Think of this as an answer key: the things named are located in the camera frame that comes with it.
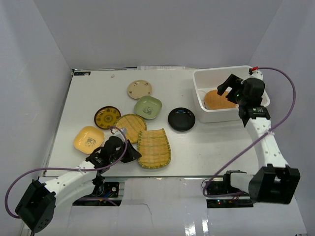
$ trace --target gray wall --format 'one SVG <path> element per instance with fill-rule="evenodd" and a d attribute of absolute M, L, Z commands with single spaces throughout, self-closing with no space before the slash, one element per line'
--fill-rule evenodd
<path fill-rule="evenodd" d="M 70 68 L 247 64 L 282 0 L 34 0 Z"/>
<path fill-rule="evenodd" d="M 274 66 L 295 82 L 297 100 L 291 117 L 276 131 L 284 157 L 299 168 L 297 202 L 308 231 L 315 235 L 315 2 L 284 0 L 272 20 L 250 65 Z M 273 124 L 287 113 L 292 101 L 288 81 L 276 72 L 264 71 Z"/>
<path fill-rule="evenodd" d="M 71 71 L 32 0 L 1 0 L 0 32 L 0 235 L 16 236 L 22 221 L 7 215 L 4 195 L 42 166 Z M 11 210 L 34 176 L 13 189 Z"/>

